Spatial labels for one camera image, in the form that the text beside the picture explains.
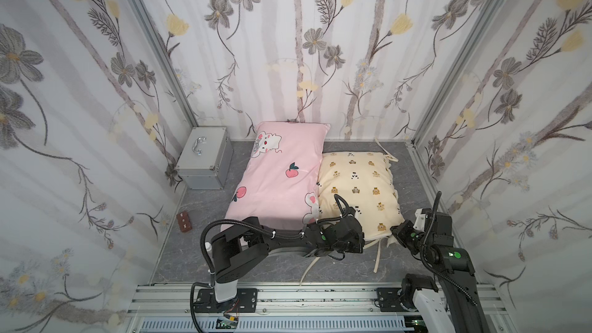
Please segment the cream bear print pillow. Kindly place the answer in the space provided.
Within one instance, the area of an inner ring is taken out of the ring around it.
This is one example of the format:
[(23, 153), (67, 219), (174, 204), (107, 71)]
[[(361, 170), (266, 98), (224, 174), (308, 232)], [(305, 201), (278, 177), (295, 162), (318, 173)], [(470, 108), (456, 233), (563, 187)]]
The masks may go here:
[(320, 218), (339, 217), (341, 211), (335, 195), (342, 197), (362, 226), (365, 248), (377, 248), (375, 273), (379, 270), (382, 249), (395, 243), (391, 228), (405, 221), (391, 171), (397, 161), (385, 149), (324, 153), (318, 175)]

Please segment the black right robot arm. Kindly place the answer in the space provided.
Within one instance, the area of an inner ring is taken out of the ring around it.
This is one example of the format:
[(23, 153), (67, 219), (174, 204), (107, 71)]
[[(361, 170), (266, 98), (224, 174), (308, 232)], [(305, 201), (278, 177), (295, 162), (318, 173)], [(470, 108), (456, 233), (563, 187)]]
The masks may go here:
[(407, 274), (400, 304), (418, 311), (429, 332), (489, 332), (473, 262), (466, 250), (454, 246), (453, 219), (442, 212), (419, 211), (416, 222), (423, 224), (422, 231), (410, 220), (391, 231), (431, 275)]

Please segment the small brown block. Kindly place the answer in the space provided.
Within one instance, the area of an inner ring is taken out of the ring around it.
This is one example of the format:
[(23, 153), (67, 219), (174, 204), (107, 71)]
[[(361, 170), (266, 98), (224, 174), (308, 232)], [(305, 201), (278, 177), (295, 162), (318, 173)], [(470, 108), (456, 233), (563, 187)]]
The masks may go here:
[(177, 223), (181, 233), (187, 233), (193, 229), (190, 216), (186, 211), (177, 214)]

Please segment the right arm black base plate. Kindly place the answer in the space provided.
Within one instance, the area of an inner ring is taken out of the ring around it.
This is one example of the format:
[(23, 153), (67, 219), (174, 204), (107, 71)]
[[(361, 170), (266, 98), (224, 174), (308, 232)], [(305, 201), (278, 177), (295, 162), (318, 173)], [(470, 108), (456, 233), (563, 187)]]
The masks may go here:
[(402, 288), (377, 288), (376, 306), (381, 312), (416, 312), (413, 297)]

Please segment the silver aluminium case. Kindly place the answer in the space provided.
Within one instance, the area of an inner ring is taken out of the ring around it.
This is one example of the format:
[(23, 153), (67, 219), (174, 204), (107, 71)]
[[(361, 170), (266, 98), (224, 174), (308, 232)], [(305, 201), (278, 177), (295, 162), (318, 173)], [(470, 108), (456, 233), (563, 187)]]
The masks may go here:
[(231, 166), (233, 147), (225, 126), (192, 129), (176, 170), (191, 190), (222, 190)]

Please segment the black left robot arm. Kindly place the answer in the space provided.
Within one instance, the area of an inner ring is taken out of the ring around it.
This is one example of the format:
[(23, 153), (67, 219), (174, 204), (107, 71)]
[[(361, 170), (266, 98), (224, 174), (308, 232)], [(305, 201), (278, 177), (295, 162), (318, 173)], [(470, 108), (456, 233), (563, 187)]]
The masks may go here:
[(236, 299), (238, 281), (267, 257), (344, 256), (362, 254), (364, 247), (362, 225), (351, 215), (313, 220), (300, 230), (272, 229), (257, 217), (223, 219), (207, 225), (200, 235), (200, 251), (218, 304)]

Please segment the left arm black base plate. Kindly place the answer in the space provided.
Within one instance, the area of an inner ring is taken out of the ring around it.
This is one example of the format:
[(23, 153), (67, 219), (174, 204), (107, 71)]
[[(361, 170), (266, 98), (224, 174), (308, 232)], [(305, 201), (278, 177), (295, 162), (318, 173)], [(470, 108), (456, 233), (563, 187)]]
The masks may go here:
[(214, 290), (203, 288), (195, 294), (191, 308), (200, 314), (214, 313), (255, 313), (257, 307), (257, 288), (239, 288), (236, 296), (226, 302), (217, 302)]

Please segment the aluminium mounting rail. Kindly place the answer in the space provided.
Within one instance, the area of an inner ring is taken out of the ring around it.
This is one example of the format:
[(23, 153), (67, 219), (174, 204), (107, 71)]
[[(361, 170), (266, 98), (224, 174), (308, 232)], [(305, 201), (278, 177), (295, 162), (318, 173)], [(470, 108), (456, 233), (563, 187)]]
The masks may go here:
[(121, 332), (429, 332), (416, 312), (381, 312), (377, 288), (398, 283), (242, 283), (257, 288), (255, 313), (200, 314), (191, 308), (201, 287), (137, 288)]

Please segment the pink cartoon pillowcase pillow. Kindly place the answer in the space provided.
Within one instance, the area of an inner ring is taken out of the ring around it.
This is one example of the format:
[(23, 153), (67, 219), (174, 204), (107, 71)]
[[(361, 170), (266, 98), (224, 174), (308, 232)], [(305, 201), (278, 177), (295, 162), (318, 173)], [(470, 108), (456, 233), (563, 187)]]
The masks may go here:
[(329, 131), (325, 123), (260, 123), (226, 219), (257, 217), (262, 226), (297, 233), (319, 219), (317, 181)]

